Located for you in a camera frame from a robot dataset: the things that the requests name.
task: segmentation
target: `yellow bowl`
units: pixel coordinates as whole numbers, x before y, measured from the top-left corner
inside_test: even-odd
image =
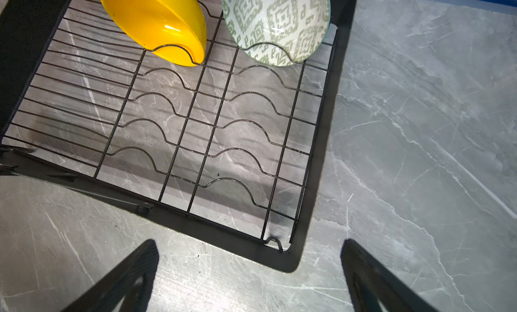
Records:
[[[111,19],[135,42],[170,62],[195,66],[205,59],[206,23],[197,0],[100,0]]]

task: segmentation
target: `green patterned bowl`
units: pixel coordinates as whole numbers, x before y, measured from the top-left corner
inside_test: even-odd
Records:
[[[320,46],[330,23],[330,0],[223,0],[223,15],[249,56],[288,66],[306,60]],[[251,47],[257,43],[273,43],[285,52],[272,44]]]

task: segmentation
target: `dish rack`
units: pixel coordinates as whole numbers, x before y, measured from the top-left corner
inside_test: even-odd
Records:
[[[252,60],[229,37],[220,0],[199,1],[207,52],[185,68],[134,43],[99,0],[9,0],[0,173],[73,189],[292,272],[356,0],[331,0],[322,46],[286,68]]]

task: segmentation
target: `marble countertop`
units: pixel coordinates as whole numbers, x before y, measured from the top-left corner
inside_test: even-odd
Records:
[[[352,311],[339,252],[354,238],[441,311],[511,311],[515,91],[517,17],[358,0],[295,272],[61,187],[2,177],[0,310],[60,310],[153,238],[161,256],[149,311]]]

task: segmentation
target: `bowl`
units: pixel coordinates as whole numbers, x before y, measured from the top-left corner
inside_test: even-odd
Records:
[[[223,0],[223,15],[231,36],[249,56],[288,66],[306,60],[320,46],[330,24],[330,0]]]
[[[197,0],[100,1],[120,29],[142,47],[154,50],[175,44],[184,48],[167,46],[153,51],[159,57],[183,66],[195,66],[205,59],[206,24]]]

